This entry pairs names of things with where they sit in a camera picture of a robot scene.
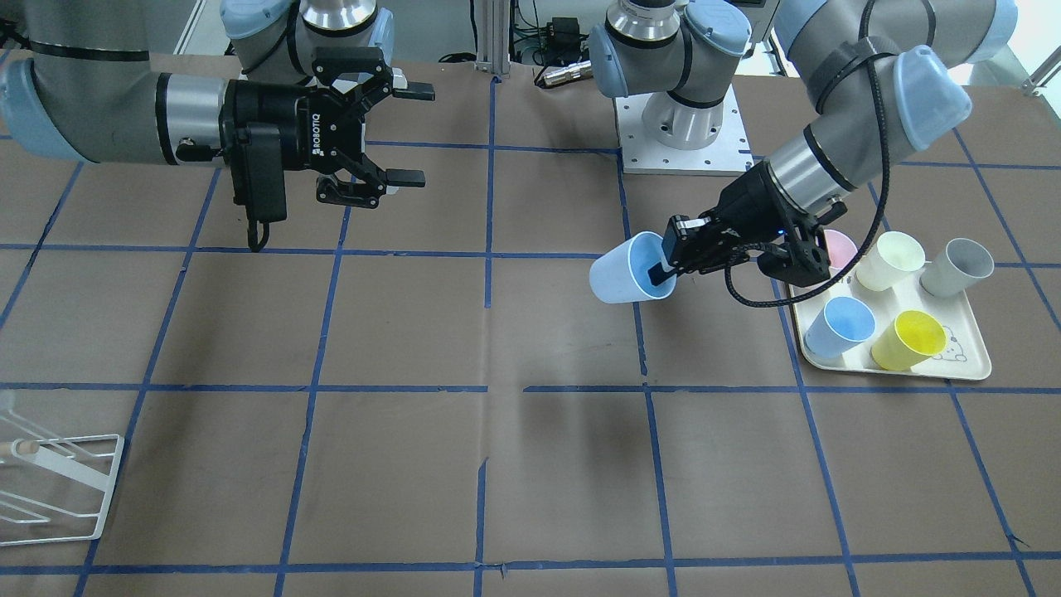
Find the robotic arm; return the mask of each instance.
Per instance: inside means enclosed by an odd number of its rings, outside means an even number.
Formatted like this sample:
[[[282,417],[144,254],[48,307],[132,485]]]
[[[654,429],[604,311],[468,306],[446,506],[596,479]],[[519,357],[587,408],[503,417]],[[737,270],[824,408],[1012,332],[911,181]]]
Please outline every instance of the robotic arm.
[[[320,172],[318,200],[356,207],[375,208],[397,187],[424,186],[422,172],[383,170],[364,153],[373,105],[390,95],[434,99],[430,85],[410,84],[390,68],[389,13],[381,19],[375,4],[306,0],[299,13],[293,0],[226,2],[226,27],[237,32],[244,65],[253,60],[244,70],[255,78],[226,81],[153,72],[138,0],[27,1],[36,55],[6,68],[0,109],[13,137],[46,157],[227,163],[257,251],[268,224],[286,218],[284,170]],[[350,15],[356,18],[343,20]],[[274,34],[272,50],[255,51]],[[285,68],[281,46],[289,48]],[[298,69],[312,71],[320,86],[293,85],[305,83]],[[361,84],[341,91],[335,82],[343,75]],[[356,180],[340,179],[340,170]]]
[[[701,2],[720,0],[691,0],[689,6]],[[672,2],[619,3],[647,7]],[[927,148],[972,110],[968,94],[946,69],[994,55],[1015,24],[1013,0],[782,2],[776,31],[820,117],[729,185],[717,206],[695,218],[672,216],[663,238],[665,261],[651,267],[651,282],[726,269],[738,296],[728,271],[750,260],[752,249],[763,251],[759,267],[770,277],[796,285],[828,280],[822,226],[847,211],[841,198],[884,172],[883,209],[890,164]],[[612,60],[607,55],[598,59]],[[625,60],[621,71],[633,64]],[[872,72],[867,76],[863,71]],[[608,78],[598,84],[608,94]],[[779,236],[782,241],[775,243]],[[751,306],[777,304],[738,300]]]

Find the white tray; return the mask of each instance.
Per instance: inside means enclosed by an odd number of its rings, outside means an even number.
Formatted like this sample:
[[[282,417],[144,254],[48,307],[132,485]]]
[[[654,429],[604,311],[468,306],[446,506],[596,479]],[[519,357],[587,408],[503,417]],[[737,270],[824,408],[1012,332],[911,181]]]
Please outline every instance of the white tray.
[[[991,358],[988,356],[987,347],[984,346],[984,337],[976,324],[973,310],[969,305],[969,297],[964,292],[949,298],[933,296],[921,287],[920,278],[921,270],[906,276],[905,279],[888,289],[873,292],[858,283],[852,270],[843,280],[825,292],[803,303],[793,305],[796,335],[799,338],[799,347],[803,357],[818,369],[829,371],[947,380],[986,380],[991,375]],[[788,286],[788,293],[793,296],[798,296],[806,291],[798,286]],[[839,357],[827,359],[808,351],[803,343],[803,336],[825,303],[834,296],[854,296],[866,303],[873,312],[873,317],[876,318],[876,331],[866,343]],[[870,356],[870,348],[895,317],[907,310],[922,311],[939,320],[947,334],[946,349],[942,354],[914,366],[909,371],[881,369]]]

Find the silver cylinder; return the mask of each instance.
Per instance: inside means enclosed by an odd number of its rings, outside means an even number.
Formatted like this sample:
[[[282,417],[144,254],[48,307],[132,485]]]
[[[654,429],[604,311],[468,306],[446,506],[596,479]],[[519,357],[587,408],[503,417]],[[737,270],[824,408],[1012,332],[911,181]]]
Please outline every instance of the silver cylinder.
[[[608,7],[608,23],[625,37],[639,41],[663,41],[681,29],[674,5],[646,8],[631,0],[618,0]]]
[[[693,108],[676,102],[665,91],[653,93],[641,112],[641,123],[654,139],[677,150],[703,148],[715,141],[723,126],[726,105]]]
[[[342,31],[368,20],[376,13],[376,0],[303,0],[299,11],[317,29]]]
[[[781,145],[766,161],[788,201],[807,213],[817,215],[831,199],[848,194],[821,165],[802,135]]]
[[[221,129],[218,115],[225,103],[228,81],[209,76],[173,74],[166,91],[166,126],[170,147],[176,154],[181,142],[221,147]],[[221,157],[213,161],[194,161],[202,165],[220,165]]]

